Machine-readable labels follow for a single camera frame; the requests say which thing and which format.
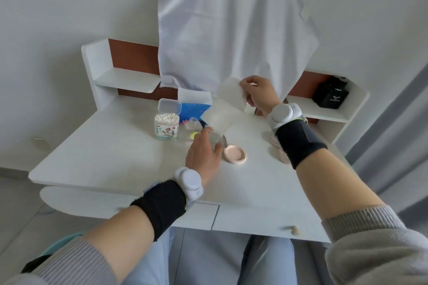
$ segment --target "wall outlet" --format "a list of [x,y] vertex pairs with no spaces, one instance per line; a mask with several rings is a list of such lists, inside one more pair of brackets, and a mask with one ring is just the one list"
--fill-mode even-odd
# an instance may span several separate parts
[[34,136],[32,138],[32,141],[33,141],[35,148],[40,150],[40,151],[47,152],[47,151],[51,150],[51,145],[43,137]]

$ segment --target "clear plastic lid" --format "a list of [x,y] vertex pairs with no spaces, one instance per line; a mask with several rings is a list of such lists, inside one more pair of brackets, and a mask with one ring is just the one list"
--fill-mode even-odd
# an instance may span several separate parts
[[160,113],[181,113],[181,102],[174,99],[161,98],[158,102],[158,111]]

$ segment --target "white wrist device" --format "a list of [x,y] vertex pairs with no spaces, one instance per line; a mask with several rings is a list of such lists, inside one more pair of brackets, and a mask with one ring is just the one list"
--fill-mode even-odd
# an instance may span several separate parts
[[297,120],[298,118],[304,119],[302,116],[302,110],[295,103],[278,104],[266,117],[273,132],[275,132],[284,124],[287,124],[293,120]]
[[181,187],[189,201],[196,201],[204,193],[201,176],[196,170],[181,167],[174,171],[174,180]]

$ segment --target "gray curtain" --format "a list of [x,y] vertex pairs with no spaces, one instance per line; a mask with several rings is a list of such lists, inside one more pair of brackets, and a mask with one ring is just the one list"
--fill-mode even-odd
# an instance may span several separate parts
[[428,235],[428,65],[346,159],[409,228]]

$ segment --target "pink compact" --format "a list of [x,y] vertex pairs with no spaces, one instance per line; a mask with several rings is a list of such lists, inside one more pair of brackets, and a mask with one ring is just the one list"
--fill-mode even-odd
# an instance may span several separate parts
[[238,146],[232,144],[223,149],[224,157],[231,163],[243,163],[247,159],[247,153]]

